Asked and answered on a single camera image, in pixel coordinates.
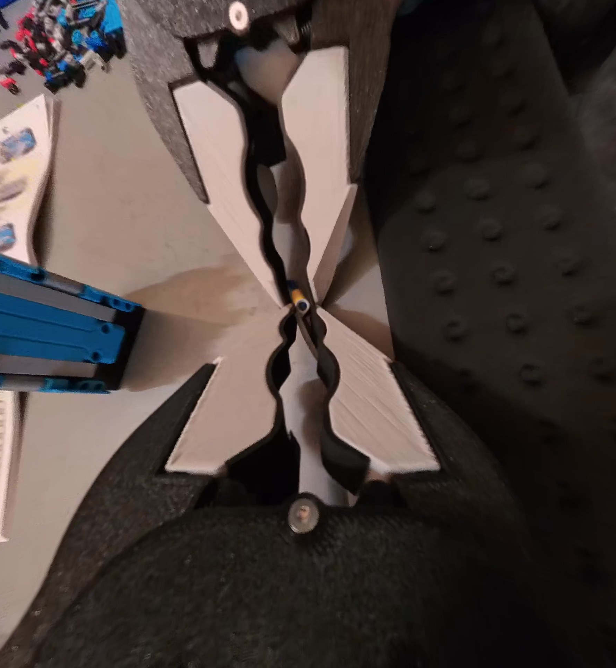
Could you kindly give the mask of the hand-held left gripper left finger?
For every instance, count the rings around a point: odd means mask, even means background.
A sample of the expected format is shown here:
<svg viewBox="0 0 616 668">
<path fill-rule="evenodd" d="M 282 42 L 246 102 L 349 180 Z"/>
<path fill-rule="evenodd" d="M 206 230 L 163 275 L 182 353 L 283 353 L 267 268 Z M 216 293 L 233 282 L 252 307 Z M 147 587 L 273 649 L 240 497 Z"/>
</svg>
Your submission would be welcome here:
<svg viewBox="0 0 616 668">
<path fill-rule="evenodd" d="M 280 388 L 290 374 L 295 308 L 258 313 L 231 329 L 205 366 L 207 380 L 165 471 L 229 480 L 260 505 L 298 491 L 300 447 L 287 429 Z"/>
</svg>

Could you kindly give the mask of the grey desk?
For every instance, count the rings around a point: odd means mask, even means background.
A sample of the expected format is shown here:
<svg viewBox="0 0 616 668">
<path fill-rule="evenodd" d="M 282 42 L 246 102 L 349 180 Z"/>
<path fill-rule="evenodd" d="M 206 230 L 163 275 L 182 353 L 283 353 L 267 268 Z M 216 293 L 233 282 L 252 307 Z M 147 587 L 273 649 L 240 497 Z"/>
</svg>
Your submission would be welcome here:
<svg viewBox="0 0 616 668">
<path fill-rule="evenodd" d="M 47 269 L 141 303 L 125 385 L 108 396 L 36 393 L 0 543 L 0 648 L 27 611 L 99 472 L 223 341 L 273 304 L 156 134 L 130 59 L 58 96 L 52 181 L 37 221 Z"/>
</svg>

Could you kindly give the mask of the pile of building pieces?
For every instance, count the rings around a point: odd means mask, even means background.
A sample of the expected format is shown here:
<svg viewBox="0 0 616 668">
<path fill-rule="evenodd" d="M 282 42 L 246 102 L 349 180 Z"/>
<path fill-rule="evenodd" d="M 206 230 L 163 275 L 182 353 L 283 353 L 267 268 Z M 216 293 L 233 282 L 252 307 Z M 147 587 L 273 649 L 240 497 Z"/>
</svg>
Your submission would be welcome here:
<svg viewBox="0 0 616 668">
<path fill-rule="evenodd" d="M 9 23 L 0 8 L 0 36 Z M 0 63 L 0 85 L 20 93 L 18 77 L 34 71 L 55 95 L 81 89 L 88 73 L 107 71 L 127 52 L 117 1 L 32 1 L 18 19 L 14 36 L 0 41 L 7 58 Z"/>
</svg>

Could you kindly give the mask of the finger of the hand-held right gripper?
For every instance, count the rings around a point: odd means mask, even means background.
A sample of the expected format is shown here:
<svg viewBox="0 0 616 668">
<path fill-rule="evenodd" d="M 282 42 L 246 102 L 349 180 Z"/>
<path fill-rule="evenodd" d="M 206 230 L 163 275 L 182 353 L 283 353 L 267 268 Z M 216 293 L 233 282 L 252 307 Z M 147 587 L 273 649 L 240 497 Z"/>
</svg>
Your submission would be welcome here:
<svg viewBox="0 0 616 668">
<path fill-rule="evenodd" d="M 237 103 L 211 83 L 173 91 L 184 131 L 220 228 L 277 306 L 288 303 L 262 246 L 262 218 L 246 184 L 248 133 Z"/>
<path fill-rule="evenodd" d="M 349 173 L 346 46 L 308 52 L 282 94 L 280 115 L 303 171 L 306 276 L 314 301 L 321 304 L 335 276 L 358 188 Z"/>
</svg>

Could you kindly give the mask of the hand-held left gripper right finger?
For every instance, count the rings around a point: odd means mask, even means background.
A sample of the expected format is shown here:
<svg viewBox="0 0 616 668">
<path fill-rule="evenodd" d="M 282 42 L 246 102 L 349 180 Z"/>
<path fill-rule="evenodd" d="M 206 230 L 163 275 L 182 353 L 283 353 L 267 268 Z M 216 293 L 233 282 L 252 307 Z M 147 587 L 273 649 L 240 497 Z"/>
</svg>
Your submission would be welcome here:
<svg viewBox="0 0 616 668">
<path fill-rule="evenodd" d="M 320 455 L 352 496 L 373 481 L 440 471 L 392 360 L 322 307 L 312 315 L 325 389 Z"/>
</svg>

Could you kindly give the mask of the building instruction booklet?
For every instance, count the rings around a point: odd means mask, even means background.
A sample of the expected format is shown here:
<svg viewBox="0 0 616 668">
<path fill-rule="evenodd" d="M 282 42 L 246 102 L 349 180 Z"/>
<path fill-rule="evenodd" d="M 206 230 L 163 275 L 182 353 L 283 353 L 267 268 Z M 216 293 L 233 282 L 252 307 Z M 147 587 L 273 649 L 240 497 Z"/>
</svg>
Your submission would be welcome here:
<svg viewBox="0 0 616 668">
<path fill-rule="evenodd" d="M 36 265 L 34 230 L 53 168 L 58 113 L 45 95 L 0 119 L 0 255 Z"/>
</svg>

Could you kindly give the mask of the blue and black brick model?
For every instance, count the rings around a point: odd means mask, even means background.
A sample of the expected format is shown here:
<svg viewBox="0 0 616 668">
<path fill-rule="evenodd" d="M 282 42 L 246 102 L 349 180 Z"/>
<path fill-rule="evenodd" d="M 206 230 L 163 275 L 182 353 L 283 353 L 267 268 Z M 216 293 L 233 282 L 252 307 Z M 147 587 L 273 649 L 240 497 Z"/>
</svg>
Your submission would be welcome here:
<svg viewBox="0 0 616 668">
<path fill-rule="evenodd" d="M 0 255 L 0 391 L 121 387 L 145 308 Z"/>
</svg>

